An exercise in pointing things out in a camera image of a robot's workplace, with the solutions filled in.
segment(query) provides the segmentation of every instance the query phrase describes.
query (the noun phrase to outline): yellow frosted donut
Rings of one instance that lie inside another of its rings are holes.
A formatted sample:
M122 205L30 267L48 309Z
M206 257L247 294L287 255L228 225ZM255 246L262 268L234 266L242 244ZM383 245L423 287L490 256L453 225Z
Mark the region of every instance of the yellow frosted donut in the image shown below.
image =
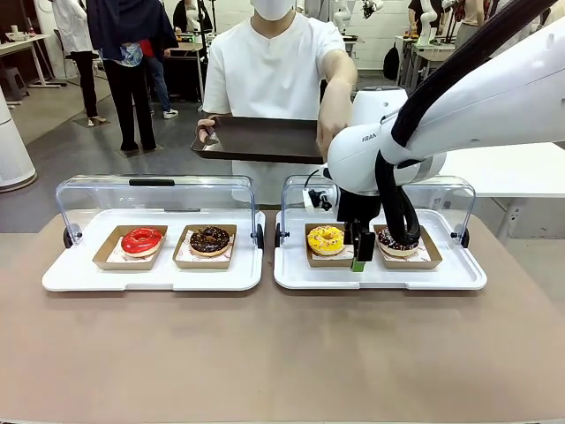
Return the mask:
M339 254L344 248L343 231L329 225L316 227L308 234L308 245L320 256Z

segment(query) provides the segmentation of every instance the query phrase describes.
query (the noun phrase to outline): red shirt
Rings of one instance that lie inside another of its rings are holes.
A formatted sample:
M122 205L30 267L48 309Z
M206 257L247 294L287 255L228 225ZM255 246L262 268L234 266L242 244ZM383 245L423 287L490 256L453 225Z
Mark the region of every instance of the red shirt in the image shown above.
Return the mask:
M153 54L153 49L151 48L151 42L149 42L149 40L143 40L139 42L139 45L141 46L141 51L143 51L143 56L147 56L147 57L155 56Z

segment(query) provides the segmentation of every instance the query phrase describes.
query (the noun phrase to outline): cardboard box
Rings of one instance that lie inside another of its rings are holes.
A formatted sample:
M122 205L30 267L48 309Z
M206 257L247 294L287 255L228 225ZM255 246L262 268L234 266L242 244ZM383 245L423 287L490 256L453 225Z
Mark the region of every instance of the cardboard box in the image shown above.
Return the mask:
M157 251L153 254L151 261L145 262L106 262L109 258L111 253L113 252L114 248L117 245L117 242L123 236L126 236L133 230L137 228L155 228L162 234L162 242L159 245ZM167 225L118 225L106 238L106 241L102 244L98 252L92 259L92 261L98 266L100 269L104 269L105 271L149 271L153 268L159 253L162 250L163 245L165 244L165 238L167 236L167 229L169 227Z
M178 251L185 242L186 233L188 231L196 231L206 227L218 227L223 230L226 230L230 235L230 238L233 238L230 258L227 261L214 261L214 258L209 258L209 259L202 258L200 261L177 261ZM181 269L229 269L236 248L236 234L237 234L237 226L232 224L186 225L185 229L183 230L183 233L180 236L180 239L177 242L175 253L173 253L173 260L175 261L176 265Z
M377 234L380 230L386 228L386 225L374 225L374 232ZM380 257L386 269L434 269L436 268L443 258L441 258L440 251L433 242L430 235L427 233L426 228L421 227L421 238L424 241L424 246L430 256L430 261L406 261L402 258L398 258L395 261L388 259L388 255L385 254L379 247L379 239L377 237L377 249L379 250Z
M308 234L316 227L321 227L324 225L331 225L336 227L341 231L345 231L345 226L342 223L307 223L304 226L304 238L306 242L306 259L312 268L350 268L353 258L350 259L331 259L331 260L321 260L315 259L315 253L308 245Z

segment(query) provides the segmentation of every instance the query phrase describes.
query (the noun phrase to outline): white face mask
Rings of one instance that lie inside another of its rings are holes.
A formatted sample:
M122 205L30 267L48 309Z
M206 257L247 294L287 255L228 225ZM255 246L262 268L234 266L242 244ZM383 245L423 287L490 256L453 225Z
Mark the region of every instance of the white face mask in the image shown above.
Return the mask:
M279 20L286 16L294 0L251 0L257 13L265 20Z

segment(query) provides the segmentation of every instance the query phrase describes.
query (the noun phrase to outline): black pants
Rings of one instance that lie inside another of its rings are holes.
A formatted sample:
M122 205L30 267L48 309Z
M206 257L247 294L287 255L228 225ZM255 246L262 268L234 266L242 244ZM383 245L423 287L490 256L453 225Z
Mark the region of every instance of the black pants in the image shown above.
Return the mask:
M73 51L71 59L77 64L80 74L80 88L88 117L97 117L96 90L94 89L94 74L92 72L92 51Z
M122 130L122 150L134 150L135 127L133 123L132 96L135 101L135 110L138 117L139 136L141 145L145 150L156 147L151 122L151 111L147 99L147 83L143 64L127 67L111 60L104 61L104 68L108 76L109 89L116 105L117 118Z

